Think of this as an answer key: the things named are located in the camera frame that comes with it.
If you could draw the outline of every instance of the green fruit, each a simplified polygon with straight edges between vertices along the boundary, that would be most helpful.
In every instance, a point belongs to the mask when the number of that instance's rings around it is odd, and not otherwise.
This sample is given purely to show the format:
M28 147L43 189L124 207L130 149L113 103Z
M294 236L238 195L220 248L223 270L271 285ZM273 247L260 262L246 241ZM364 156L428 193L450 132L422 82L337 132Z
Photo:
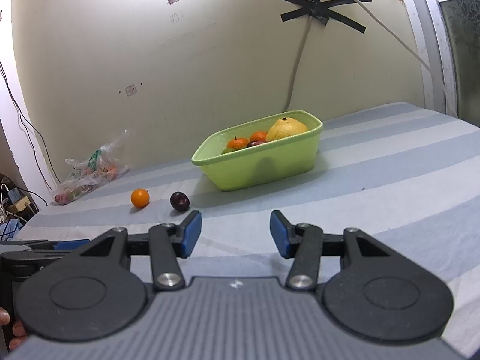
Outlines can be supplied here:
M222 154L227 154L227 153L231 153L231 152L234 152L234 151L236 151L234 148L227 147L227 148L225 148L224 151L222 151Z

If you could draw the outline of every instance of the metal screw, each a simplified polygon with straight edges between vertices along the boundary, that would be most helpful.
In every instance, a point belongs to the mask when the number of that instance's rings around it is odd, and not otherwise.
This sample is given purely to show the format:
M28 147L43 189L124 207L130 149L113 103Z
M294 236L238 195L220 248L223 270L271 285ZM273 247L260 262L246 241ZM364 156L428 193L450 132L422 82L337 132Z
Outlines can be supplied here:
M235 288L237 290L238 288L243 287L243 282L241 282L238 279L235 279L235 281L232 281L232 282L229 283L229 286L232 287L232 288Z
M157 277L157 282L165 287L173 287L180 283L181 278L177 274L174 273L164 273Z
M310 287L313 282L311 277L305 274L296 274L289 280L289 284L294 288L307 288Z

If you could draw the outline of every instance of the small orange fruit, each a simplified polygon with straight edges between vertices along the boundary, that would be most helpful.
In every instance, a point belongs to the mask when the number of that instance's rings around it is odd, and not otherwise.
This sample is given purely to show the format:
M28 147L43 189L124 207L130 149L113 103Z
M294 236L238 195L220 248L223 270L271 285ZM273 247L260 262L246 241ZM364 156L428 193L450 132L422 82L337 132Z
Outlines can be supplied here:
M237 137L226 144L228 148L235 150L243 149L246 145L248 145L248 139Z
M150 203L150 195L147 190L140 188L131 193L130 200L135 207L143 208Z
M265 131L256 131L250 137L250 142L255 142L256 140L265 140L267 133Z

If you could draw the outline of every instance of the clear plastic bag of fruit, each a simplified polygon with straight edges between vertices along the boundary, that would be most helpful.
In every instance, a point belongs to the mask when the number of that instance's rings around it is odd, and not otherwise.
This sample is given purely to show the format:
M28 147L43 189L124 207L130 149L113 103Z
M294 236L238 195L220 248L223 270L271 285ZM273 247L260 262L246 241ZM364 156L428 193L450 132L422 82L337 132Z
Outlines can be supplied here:
M112 143L100 147L86 161L66 159L65 162L73 170L67 179L57 186L55 203L63 205L73 202L128 172L128 166L120 157L129 135L130 132L124 130Z

